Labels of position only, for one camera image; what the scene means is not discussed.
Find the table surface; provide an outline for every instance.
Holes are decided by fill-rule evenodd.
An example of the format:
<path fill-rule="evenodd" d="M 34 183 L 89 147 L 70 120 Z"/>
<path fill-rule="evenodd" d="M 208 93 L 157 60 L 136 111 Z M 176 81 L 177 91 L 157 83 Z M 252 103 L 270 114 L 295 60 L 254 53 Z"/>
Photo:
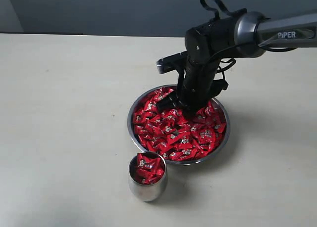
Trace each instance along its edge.
<path fill-rule="evenodd" d="M 176 83 L 155 62 L 183 50 L 182 38 L 0 35 L 0 226 L 314 226 L 317 49 L 238 59 L 218 97 L 225 148 L 169 166 L 154 203 L 131 194 L 128 111 Z"/>

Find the stainless steel cup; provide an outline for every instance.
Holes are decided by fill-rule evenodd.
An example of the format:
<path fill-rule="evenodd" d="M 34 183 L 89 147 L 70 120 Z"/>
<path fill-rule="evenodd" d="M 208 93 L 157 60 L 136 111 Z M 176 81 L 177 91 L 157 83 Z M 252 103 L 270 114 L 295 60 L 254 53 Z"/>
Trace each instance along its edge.
<path fill-rule="evenodd" d="M 163 177 L 157 183 L 151 185 L 144 185 L 136 182 L 133 179 L 133 176 L 135 173 L 135 167 L 137 165 L 137 156 L 134 156 L 129 165 L 129 188 L 132 193 L 142 201 L 153 201 L 157 199 L 166 189 L 167 166 L 163 157 L 155 152 L 144 152 L 142 154 L 146 155 L 149 158 L 160 158 L 161 165 L 164 168 Z"/>

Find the robotic arm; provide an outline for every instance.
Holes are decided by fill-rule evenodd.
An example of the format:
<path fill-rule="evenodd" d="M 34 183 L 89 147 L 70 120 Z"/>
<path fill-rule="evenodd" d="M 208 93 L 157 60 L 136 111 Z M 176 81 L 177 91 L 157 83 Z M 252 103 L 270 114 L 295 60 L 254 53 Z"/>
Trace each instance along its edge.
<path fill-rule="evenodd" d="M 157 62 L 160 74 L 172 70 L 179 74 L 177 90 L 157 103 L 159 111 L 179 107 L 184 115 L 193 116 L 227 89 L 224 71 L 236 63 L 234 58 L 317 47 L 317 10 L 273 20 L 246 9 L 230 12 L 221 0 L 213 1 L 229 17 L 220 19 L 217 9 L 200 0 L 206 10 L 214 12 L 214 18 L 186 32 L 186 51 Z M 221 62 L 228 65 L 221 68 Z M 223 79 L 214 80 L 216 73 L 222 73 Z"/>

